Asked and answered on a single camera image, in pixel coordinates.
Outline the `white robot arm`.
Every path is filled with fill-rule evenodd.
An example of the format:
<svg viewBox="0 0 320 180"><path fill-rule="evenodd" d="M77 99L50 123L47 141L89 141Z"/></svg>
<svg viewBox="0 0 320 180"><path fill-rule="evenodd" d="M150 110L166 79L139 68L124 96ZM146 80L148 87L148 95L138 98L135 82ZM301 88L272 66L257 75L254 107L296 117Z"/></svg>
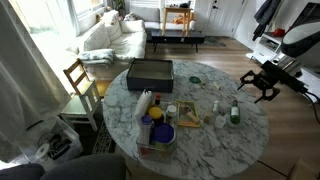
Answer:
<svg viewBox="0 0 320 180"><path fill-rule="evenodd" d="M282 54L300 63L301 60L305 62L309 60L310 53L319 48L319 43L320 21L314 20L292 27L283 37L280 48ZM280 90L274 87L278 82L307 97L310 95L316 97L315 94L308 91L302 81L290 74L284 67L268 61L261 68L262 70L258 74L250 70L240 78L239 89L245 84L253 84L262 91L262 95L256 102L273 100L280 93Z"/></svg>

